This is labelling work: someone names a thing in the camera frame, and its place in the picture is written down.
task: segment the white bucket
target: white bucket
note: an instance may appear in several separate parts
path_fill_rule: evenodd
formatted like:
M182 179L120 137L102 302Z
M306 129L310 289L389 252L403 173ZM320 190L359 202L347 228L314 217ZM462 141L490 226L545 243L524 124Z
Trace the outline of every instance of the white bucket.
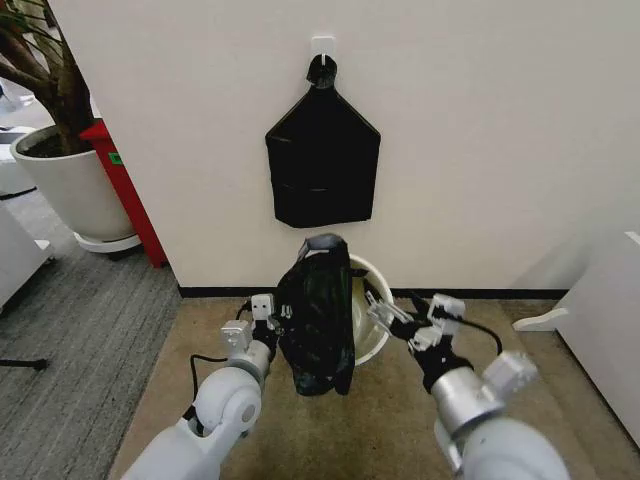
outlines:
M391 289L382 274L364 258L349 254L351 268L364 269L369 273L364 277L380 293L383 300L393 303ZM369 320L367 309L369 304L364 296L364 285L361 278L354 277L351 289L351 312L353 318L353 341L356 347L356 366L362 365L382 350L389 334Z

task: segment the black plastic bag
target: black plastic bag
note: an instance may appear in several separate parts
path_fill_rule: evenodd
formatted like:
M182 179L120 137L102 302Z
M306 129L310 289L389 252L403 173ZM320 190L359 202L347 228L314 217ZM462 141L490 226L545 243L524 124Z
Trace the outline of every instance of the black plastic bag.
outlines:
M304 97L267 133L278 220L296 228L371 218L380 134L336 91L316 56Z
M284 331L279 345L296 391L311 396L335 388L346 395L355 367L346 242L333 234L305 240L275 299Z

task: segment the white plant pot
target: white plant pot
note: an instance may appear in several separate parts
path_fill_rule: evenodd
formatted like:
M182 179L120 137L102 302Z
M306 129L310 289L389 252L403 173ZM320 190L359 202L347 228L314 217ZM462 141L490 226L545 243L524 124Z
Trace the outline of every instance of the white plant pot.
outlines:
M35 158L23 153L54 135L51 126L11 144L11 154L51 204L62 221L78 235L113 242L135 234L95 150L67 157Z

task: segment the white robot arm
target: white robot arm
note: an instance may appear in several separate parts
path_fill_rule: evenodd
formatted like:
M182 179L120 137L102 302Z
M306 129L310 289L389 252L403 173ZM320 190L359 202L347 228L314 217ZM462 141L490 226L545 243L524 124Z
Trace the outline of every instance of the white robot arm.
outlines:
M524 354L502 352L479 376L451 350L458 325L454 319L462 318L463 302L434 296L429 325L424 325L392 304L372 296L369 301L370 318L406 340L425 373L423 384L438 409L434 434L455 478L569 480L562 458L542 434L502 415L508 397L536 376ZM123 479L219 478L221 462L260 415L275 354L271 325L264 315L254 318L259 325L253 335L247 322L225 324L227 365L207 377L185 415L153 439Z
M501 352L482 376L452 351L464 302L434 295L425 324L367 292L369 317L408 342L438 409L434 434L455 478L569 480L562 457L530 426L503 416L509 397L537 376L520 352Z
M252 338L246 321L227 322L222 334L230 350L226 366L202 382L191 407L151 441L124 480L220 477L220 464L260 415L264 380L275 353L275 334L266 323L254 331L261 340Z

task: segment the gray carpet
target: gray carpet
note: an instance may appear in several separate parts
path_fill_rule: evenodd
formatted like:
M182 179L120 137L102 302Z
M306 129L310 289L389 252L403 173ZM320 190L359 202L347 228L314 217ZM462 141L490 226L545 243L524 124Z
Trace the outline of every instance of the gray carpet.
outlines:
M82 250L38 191L4 204L57 260L0 316L0 357L51 360L0 367L0 478L104 478L175 317L176 281L140 250Z

